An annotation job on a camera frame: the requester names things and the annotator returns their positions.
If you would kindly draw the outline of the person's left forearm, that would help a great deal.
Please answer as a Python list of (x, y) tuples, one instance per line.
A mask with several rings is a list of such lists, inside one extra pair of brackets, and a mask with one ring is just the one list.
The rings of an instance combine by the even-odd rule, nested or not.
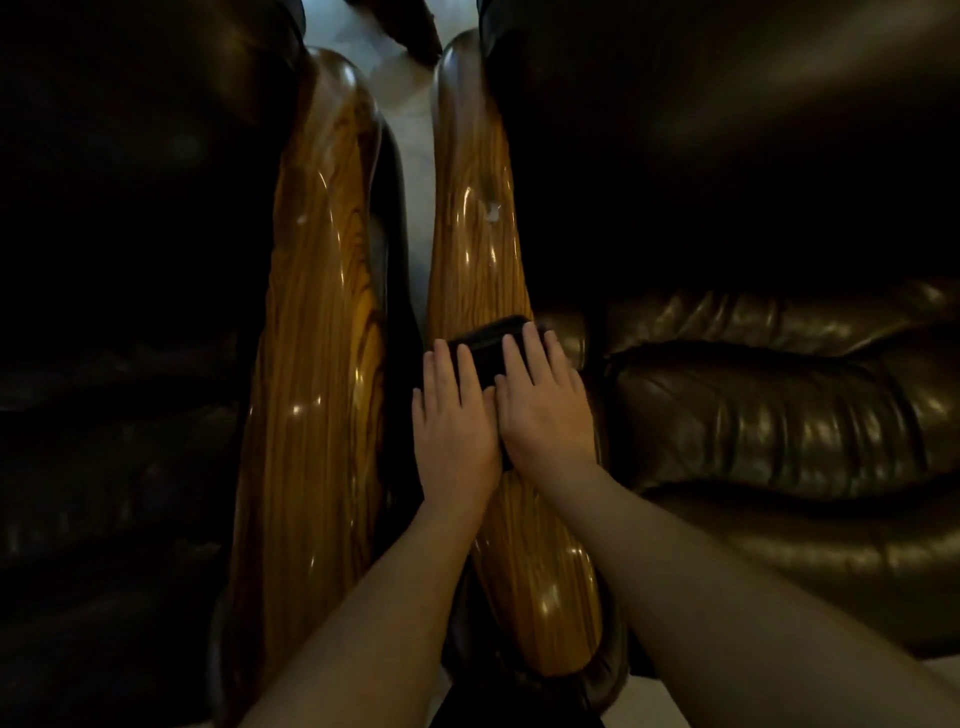
[(427, 499), (239, 728), (426, 728), (483, 500)]

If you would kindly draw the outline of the dark wooden furniture piece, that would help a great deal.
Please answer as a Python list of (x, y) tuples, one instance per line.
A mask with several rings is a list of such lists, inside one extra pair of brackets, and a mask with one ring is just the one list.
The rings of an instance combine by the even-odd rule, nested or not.
[(343, 0), (373, 18), (379, 28), (424, 67), (435, 67), (443, 54), (435, 18), (426, 0)]

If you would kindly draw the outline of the person's right hand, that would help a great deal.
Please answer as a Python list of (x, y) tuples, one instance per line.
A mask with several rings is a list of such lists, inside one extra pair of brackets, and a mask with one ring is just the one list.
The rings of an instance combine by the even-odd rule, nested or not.
[(515, 342), (502, 340), (506, 375), (513, 377), (511, 414), (514, 441), (504, 443), (513, 467), (536, 486), (547, 489), (582, 479), (599, 466), (590, 405), (572, 396), (567, 357), (553, 330), (541, 332), (553, 369), (553, 385), (533, 384)]

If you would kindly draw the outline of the person's right forearm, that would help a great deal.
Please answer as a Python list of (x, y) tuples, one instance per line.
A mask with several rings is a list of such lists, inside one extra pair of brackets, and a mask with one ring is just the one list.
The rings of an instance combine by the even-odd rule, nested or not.
[(586, 546), (691, 728), (960, 728), (960, 691), (592, 458), (514, 464)]

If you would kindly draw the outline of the person's left hand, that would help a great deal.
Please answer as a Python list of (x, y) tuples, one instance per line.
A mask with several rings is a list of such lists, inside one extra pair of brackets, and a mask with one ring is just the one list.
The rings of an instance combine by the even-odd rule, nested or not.
[(458, 350), (460, 407), (437, 409), (434, 342), (422, 358), (425, 425), (414, 431), (414, 457), (427, 504), (444, 512), (481, 518), (502, 474), (496, 390), (481, 399), (468, 348)]

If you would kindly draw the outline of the dark brown leather sofa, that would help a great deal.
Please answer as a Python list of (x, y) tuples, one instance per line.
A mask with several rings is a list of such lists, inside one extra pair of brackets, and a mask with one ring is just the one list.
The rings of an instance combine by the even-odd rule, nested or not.
[(599, 460), (960, 656), (960, 0), (476, 0)]
[[(0, 0), (0, 728), (224, 725), (239, 467), (305, 34), (303, 0)], [(385, 459), (409, 445), (395, 406), (418, 335), (399, 154), (371, 98), (376, 558), (409, 474)]]

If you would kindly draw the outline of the black cloth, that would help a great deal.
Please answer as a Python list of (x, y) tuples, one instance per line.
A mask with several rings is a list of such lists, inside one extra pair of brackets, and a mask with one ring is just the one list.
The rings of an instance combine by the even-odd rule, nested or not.
[(529, 321), (525, 316), (512, 315), (492, 321), (448, 342), (458, 394), (461, 394), (462, 389), (458, 351), (462, 347), (470, 351), (481, 400), (484, 399), (483, 393), (487, 389), (496, 386), (497, 377), (505, 377), (507, 374), (502, 350), (502, 340), (505, 336), (510, 335), (514, 339), (523, 364), (526, 367), (529, 366), (522, 336), (523, 328)]

